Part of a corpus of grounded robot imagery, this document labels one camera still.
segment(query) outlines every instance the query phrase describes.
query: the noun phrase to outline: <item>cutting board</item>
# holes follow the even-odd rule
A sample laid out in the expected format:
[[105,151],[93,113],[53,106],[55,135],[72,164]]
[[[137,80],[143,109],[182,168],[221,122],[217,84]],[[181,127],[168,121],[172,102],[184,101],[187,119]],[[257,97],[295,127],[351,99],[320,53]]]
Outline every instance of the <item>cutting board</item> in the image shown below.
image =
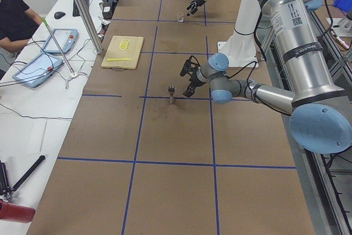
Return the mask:
[[102,68],[137,68],[144,38],[135,36],[113,36],[101,64]]

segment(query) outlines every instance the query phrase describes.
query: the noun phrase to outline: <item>computer mouse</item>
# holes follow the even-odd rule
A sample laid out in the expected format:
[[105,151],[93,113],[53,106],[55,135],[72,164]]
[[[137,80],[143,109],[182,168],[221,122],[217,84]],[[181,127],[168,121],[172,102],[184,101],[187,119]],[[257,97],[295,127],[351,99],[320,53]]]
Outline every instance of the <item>computer mouse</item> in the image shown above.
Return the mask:
[[66,15],[65,12],[58,11],[58,12],[55,12],[54,18],[55,18],[55,19],[60,19],[60,18],[62,18],[62,17],[65,16],[65,15]]

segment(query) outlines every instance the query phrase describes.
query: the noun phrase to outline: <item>table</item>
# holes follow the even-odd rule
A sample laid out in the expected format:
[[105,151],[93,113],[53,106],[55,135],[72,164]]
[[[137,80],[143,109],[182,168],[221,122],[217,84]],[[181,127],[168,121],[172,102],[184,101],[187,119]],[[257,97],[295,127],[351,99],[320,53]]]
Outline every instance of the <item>table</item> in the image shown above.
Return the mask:
[[[90,0],[90,13],[95,27],[98,29],[102,23],[99,2],[101,0]],[[46,16],[50,27],[53,28],[75,28],[79,36],[72,50],[67,54],[70,64],[75,71],[79,69],[90,74],[96,54],[94,47],[89,40],[81,17],[72,17],[73,0],[58,0],[52,10]],[[56,11],[64,11],[66,15],[54,19]],[[33,40],[40,41],[48,38],[49,32],[42,24],[35,32]],[[26,46],[17,61],[29,62],[40,53],[36,44]],[[38,88],[30,89],[24,85],[11,85],[7,82],[13,81],[12,75],[18,70],[10,67],[0,83],[0,103],[22,115],[32,117],[65,117],[72,118],[80,100],[83,86],[87,77],[79,76],[69,83],[69,89],[65,89],[65,81],[70,71],[66,65],[60,67],[47,81]],[[30,178],[14,193],[13,202],[37,208],[43,190],[46,186],[51,170],[61,148],[63,139],[70,125],[70,120],[61,119],[30,119],[21,118],[19,115],[0,106],[0,130],[2,132],[2,144],[0,146],[0,159],[6,164],[8,177],[13,186],[40,155],[46,159]],[[46,122],[45,131],[36,131],[36,124]],[[31,136],[38,134],[42,137],[42,146],[29,149]],[[1,234],[20,235],[25,234],[30,224],[0,221]]]
[[[209,0],[177,22],[191,1],[119,1],[103,48],[143,36],[137,70],[102,69],[97,56],[29,235],[315,234],[281,116],[215,105],[207,86],[182,95],[183,63],[217,52],[240,3]],[[264,62],[252,78],[270,84]]]

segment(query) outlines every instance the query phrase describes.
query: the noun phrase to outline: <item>person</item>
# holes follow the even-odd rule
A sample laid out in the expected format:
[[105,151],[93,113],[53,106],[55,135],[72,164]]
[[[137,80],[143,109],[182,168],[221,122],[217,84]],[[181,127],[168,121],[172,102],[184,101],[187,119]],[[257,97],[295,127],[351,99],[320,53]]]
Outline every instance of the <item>person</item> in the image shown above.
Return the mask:
[[23,0],[0,0],[0,47],[21,51],[42,23],[42,18]]

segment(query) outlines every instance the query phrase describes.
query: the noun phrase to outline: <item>small glass cup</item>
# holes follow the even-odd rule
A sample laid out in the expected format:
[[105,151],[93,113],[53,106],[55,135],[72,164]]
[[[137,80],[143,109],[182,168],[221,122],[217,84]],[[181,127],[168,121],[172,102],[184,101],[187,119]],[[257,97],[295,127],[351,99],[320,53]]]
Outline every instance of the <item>small glass cup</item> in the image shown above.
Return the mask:
[[183,22],[183,13],[182,12],[177,13],[177,21],[178,22]]

